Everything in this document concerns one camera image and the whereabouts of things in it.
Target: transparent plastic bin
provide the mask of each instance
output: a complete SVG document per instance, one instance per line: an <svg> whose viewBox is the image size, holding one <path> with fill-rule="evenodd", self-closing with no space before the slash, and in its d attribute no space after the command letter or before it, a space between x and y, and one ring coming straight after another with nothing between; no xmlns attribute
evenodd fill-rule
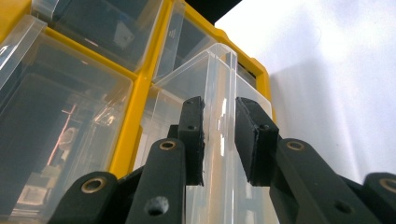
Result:
<svg viewBox="0 0 396 224"><path fill-rule="evenodd" d="M253 188L246 179L234 144L235 98L258 102L271 116L271 104L235 73L235 53L215 44L151 89L145 113L141 160L143 165L153 142L165 138L170 125L178 124L184 101L201 96L205 101L204 186L187 187L187 223L263 223L270 216L268 191Z"/></svg>
<svg viewBox="0 0 396 224"><path fill-rule="evenodd" d="M132 80L25 16L0 46L0 221L45 222L65 191L108 168Z"/></svg>
<svg viewBox="0 0 396 224"><path fill-rule="evenodd" d="M162 0L33 0L49 27L132 71L140 68Z"/></svg>
<svg viewBox="0 0 396 224"><path fill-rule="evenodd" d="M186 15L185 3L174 7L168 24L168 36L165 38L163 53L157 64L153 81L156 82L168 75L182 64L203 50L219 43L213 36L202 30ZM251 86L256 87L256 80L249 71L238 64L238 74Z"/></svg>

